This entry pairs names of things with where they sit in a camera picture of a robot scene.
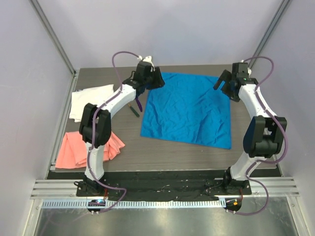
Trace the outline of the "blue cloth napkin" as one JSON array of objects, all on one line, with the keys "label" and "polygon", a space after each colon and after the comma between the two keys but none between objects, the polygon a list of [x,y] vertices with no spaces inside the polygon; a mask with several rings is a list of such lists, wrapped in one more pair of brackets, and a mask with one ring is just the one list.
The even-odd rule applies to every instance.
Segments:
[{"label": "blue cloth napkin", "polygon": [[231,149],[230,100],[215,90],[216,76],[163,72],[165,85],[149,91],[140,135]]}]

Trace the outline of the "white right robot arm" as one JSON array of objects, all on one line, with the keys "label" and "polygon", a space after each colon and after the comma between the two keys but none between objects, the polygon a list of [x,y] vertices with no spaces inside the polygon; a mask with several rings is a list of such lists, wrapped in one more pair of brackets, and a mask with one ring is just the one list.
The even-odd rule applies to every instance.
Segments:
[{"label": "white right robot arm", "polygon": [[234,194],[239,188],[246,187],[251,173],[259,164],[271,164],[271,157],[281,151],[287,120],[277,116],[267,105],[259,83],[251,77],[246,62],[234,63],[231,71],[224,70],[214,89],[221,89],[232,101],[242,101],[251,118],[243,138],[244,151],[237,162],[225,171],[221,184],[224,192]]}]

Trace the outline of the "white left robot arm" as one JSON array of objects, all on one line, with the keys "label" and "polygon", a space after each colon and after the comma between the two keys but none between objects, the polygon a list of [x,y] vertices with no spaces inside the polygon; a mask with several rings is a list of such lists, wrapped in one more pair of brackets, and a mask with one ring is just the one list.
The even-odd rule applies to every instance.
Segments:
[{"label": "white left robot arm", "polygon": [[154,66],[151,56],[147,56],[140,60],[133,75],[124,80],[107,101],[99,106],[91,103],[85,105],[79,133],[86,145],[85,176],[91,180],[87,189],[92,195],[100,196],[105,189],[105,184],[100,180],[104,176],[104,148],[112,134],[111,119],[125,105],[137,100],[145,90],[164,85],[160,68]]}]

